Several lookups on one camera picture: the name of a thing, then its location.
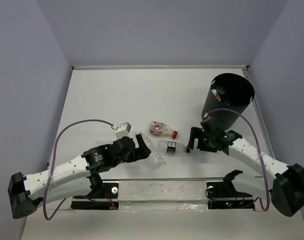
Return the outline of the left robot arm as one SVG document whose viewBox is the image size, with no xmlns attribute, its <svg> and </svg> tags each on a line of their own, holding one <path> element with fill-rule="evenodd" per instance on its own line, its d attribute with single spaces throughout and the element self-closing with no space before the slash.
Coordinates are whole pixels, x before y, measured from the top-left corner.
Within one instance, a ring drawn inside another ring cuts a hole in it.
<svg viewBox="0 0 304 240">
<path fill-rule="evenodd" d="M 133 140 L 124 136 L 112 144 L 93 147 L 53 170 L 11 176 L 8 194 L 14 219 L 36 212 L 47 203 L 73 196 L 98 198 L 105 191 L 100 173 L 122 163 L 133 163 L 149 157 L 151 150 L 141 134 Z"/>
</svg>

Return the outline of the small pepsi bottle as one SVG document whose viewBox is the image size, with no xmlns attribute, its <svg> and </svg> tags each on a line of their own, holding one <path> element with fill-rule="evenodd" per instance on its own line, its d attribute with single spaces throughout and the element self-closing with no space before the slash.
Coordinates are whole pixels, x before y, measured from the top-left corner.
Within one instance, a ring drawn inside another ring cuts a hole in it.
<svg viewBox="0 0 304 240">
<path fill-rule="evenodd" d="M 162 154 L 180 155 L 186 152 L 186 146 L 180 142 L 161 139 L 158 142 L 158 150 Z"/>
</svg>

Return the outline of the clear unlabeled bottle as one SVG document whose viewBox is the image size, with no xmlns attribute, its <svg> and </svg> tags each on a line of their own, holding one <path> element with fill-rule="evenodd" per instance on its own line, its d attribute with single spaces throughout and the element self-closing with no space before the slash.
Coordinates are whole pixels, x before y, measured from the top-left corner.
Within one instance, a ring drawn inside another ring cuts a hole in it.
<svg viewBox="0 0 304 240">
<path fill-rule="evenodd" d="M 140 134 L 142 136 L 144 143 L 151 151 L 148 158 L 142 160 L 144 167 L 148 168 L 149 170 L 156 170 L 162 167 L 165 164 L 165 161 L 160 155 L 159 151 L 155 148 L 150 138 L 146 134 L 143 134 L 142 132 L 135 132 L 135 135 L 137 134 Z"/>
</svg>

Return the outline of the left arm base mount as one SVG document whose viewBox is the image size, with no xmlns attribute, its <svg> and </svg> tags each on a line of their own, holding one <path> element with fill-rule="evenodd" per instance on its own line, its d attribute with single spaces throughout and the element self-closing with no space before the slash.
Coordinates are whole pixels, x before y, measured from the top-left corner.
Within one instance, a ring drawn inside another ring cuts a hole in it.
<svg viewBox="0 0 304 240">
<path fill-rule="evenodd" d="M 72 198 L 71 209 L 73 210 L 95 210 L 113 211 L 118 210 L 118 181 L 103 181 L 104 188 L 96 197 L 75 196 Z"/>
</svg>

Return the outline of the orange juice bottle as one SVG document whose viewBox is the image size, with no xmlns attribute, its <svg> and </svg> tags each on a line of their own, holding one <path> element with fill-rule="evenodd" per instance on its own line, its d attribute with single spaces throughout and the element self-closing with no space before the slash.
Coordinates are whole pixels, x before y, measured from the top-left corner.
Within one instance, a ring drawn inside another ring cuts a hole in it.
<svg viewBox="0 0 304 240">
<path fill-rule="evenodd" d="M 220 96 L 217 94 L 217 91 L 215 89 L 212 90 L 212 93 L 213 95 L 215 96 L 215 98 L 218 100 L 218 101 L 221 101 L 221 98 Z"/>
</svg>

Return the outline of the crushed clear bottle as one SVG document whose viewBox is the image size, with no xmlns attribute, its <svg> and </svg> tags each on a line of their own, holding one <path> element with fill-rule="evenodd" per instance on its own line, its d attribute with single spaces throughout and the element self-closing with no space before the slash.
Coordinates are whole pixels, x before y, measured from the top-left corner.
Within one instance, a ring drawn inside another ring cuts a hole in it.
<svg viewBox="0 0 304 240">
<path fill-rule="evenodd" d="M 217 94 L 221 98 L 220 102 L 225 104 L 225 105 L 230 105 L 231 104 L 231 99 L 230 99 L 230 96 L 229 96 L 227 90 L 223 86 L 217 86 L 215 89 L 217 91 Z"/>
</svg>

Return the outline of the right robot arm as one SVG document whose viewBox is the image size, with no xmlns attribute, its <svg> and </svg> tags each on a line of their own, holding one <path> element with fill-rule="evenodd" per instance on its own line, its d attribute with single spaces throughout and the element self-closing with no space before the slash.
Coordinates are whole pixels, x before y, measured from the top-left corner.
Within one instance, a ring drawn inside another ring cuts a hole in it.
<svg viewBox="0 0 304 240">
<path fill-rule="evenodd" d="M 211 199 L 245 193 L 258 199 L 266 199 L 267 204 L 272 204 L 286 217 L 292 217 L 304 207 L 304 168 L 301 165 L 288 165 L 264 154 L 241 134 L 233 130 L 225 131 L 212 116 L 200 124 L 200 127 L 190 129 L 187 152 L 193 149 L 211 153 L 223 152 L 261 176 L 256 178 L 241 170 L 233 170 L 208 189 Z"/>
</svg>

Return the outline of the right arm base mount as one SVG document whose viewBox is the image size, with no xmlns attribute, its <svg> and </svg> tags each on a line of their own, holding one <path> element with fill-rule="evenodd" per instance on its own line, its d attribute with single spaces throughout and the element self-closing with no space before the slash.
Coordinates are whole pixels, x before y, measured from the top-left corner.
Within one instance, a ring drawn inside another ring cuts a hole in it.
<svg viewBox="0 0 304 240">
<path fill-rule="evenodd" d="M 233 185 L 232 181 L 242 173 L 240 170 L 233 170 L 221 181 L 210 181 L 206 183 L 204 193 L 208 199 L 207 206 L 209 210 L 255 210 L 255 201 L 252 195 L 238 192 Z"/>
</svg>

